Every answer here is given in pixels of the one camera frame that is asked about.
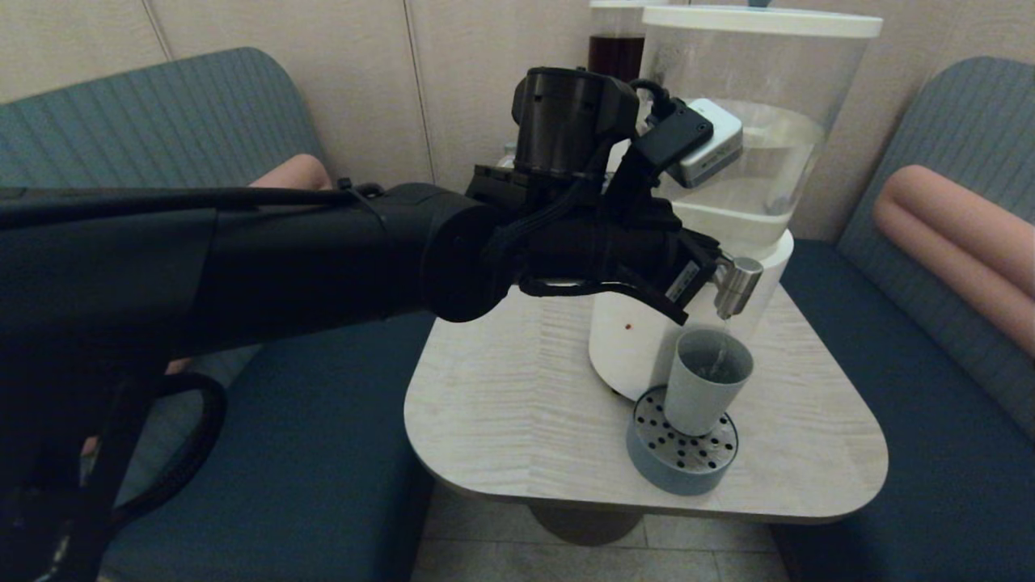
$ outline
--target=tile floor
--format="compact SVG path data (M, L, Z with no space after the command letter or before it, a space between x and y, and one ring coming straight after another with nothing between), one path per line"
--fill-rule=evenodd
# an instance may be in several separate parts
M528 507L437 487L411 582L786 582L765 525L646 516L618 542L566 544Z

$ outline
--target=cup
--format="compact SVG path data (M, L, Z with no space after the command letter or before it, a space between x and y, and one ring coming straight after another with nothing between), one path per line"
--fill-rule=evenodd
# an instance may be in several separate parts
M676 341L664 397L664 416L679 432L711 432L755 370L740 341L719 329L698 327Z

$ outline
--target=table top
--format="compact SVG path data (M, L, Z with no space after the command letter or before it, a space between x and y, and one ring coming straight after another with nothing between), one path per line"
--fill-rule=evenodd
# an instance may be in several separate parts
M881 428L782 287L746 342L737 458L704 495L657 489L625 449L632 403L590 363L592 301L512 289L477 321L435 323L404 409L433 474L498 501L783 523L834 521L881 490Z

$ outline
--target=striped backrest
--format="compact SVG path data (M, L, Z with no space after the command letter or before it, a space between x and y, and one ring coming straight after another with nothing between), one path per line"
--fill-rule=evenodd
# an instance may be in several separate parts
M927 83L837 244L1035 439L1035 361L874 226L885 181L913 164L1035 222L1035 66L978 57Z
M0 186L246 185L297 153L323 159L291 79L256 49L0 106Z

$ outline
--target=white lid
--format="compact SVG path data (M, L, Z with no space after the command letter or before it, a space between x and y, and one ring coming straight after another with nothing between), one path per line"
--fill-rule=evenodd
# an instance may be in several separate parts
M669 0L590 0L590 8L643 8L668 6Z
M857 14L750 8L747 6L654 6L644 8L644 24L691 30L757 34L876 38L883 19Z

